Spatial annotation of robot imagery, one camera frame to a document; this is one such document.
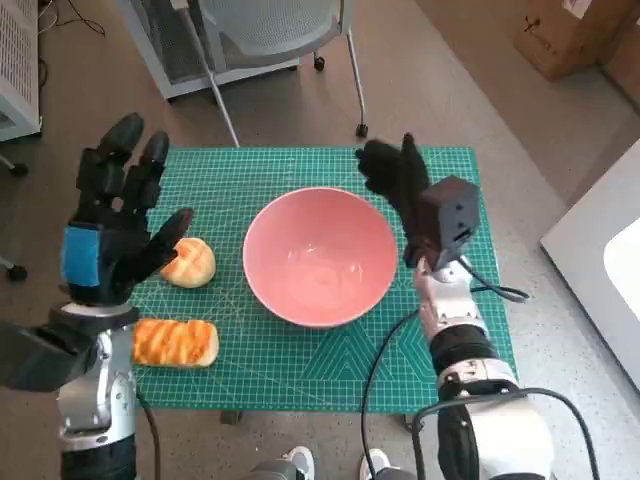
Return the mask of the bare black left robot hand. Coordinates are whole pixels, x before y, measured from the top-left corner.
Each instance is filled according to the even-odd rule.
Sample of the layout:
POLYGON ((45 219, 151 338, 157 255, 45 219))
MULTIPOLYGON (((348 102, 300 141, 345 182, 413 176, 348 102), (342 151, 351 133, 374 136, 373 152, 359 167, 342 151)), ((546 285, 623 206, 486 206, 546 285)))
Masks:
POLYGON ((79 203, 61 249, 62 277, 77 304, 126 303, 137 284, 177 257, 175 246, 193 218, 191 208, 182 208, 150 233, 147 214, 160 198, 169 137, 156 131, 139 162, 127 167, 143 130, 143 118, 128 114, 96 147, 82 152, 76 179, 79 203))

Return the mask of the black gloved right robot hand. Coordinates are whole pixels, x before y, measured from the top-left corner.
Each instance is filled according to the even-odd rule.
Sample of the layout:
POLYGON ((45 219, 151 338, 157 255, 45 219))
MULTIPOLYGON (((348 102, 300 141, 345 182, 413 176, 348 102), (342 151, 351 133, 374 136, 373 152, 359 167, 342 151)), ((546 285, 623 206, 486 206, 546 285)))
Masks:
POLYGON ((406 266, 415 268, 424 263, 427 270, 438 270, 436 214, 427 202, 430 182, 413 135, 405 134, 400 147, 369 140, 355 156, 366 188, 385 198, 401 220, 406 266))

